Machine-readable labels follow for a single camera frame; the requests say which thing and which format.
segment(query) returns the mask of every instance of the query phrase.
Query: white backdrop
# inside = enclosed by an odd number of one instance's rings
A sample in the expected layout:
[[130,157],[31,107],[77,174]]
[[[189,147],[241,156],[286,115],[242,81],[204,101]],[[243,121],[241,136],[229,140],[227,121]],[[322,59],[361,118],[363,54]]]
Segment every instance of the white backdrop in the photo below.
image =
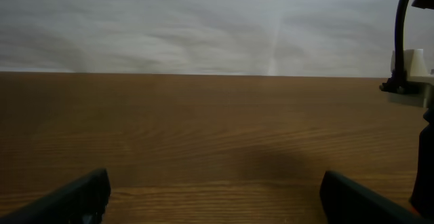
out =
[[[0,70],[388,77],[398,0],[0,0]],[[434,62],[434,11],[406,48]]]

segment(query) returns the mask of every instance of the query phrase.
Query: white fabric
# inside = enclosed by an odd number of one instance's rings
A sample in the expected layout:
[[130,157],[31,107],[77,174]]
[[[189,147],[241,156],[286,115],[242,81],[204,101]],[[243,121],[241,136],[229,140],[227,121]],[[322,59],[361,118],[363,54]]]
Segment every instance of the white fabric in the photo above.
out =
[[[0,71],[388,77],[398,0],[0,0]],[[405,48],[434,61],[434,11]]]

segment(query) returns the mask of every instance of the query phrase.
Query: white wall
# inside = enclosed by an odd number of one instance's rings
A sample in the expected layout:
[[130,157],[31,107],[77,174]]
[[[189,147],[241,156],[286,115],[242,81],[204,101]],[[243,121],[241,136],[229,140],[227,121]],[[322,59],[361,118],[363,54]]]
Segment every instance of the white wall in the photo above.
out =
[[[0,0],[0,70],[388,77],[398,0]],[[434,62],[434,11],[406,48]]]

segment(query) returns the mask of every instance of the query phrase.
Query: wooden surface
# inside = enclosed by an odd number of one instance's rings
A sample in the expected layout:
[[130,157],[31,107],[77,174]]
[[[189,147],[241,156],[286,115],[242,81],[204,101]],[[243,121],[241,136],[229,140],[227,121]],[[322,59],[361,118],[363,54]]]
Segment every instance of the wooden surface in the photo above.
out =
[[325,223],[328,169],[406,203],[425,110],[382,81],[0,73],[0,214],[98,167],[105,223]]

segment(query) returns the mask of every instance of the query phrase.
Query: wooden table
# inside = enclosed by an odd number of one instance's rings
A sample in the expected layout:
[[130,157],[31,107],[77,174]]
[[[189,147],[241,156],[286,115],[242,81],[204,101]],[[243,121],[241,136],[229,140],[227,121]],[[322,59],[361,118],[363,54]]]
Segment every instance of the wooden table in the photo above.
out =
[[0,214],[99,167],[105,223],[325,223],[328,169],[403,204],[425,110],[382,81],[0,73]]

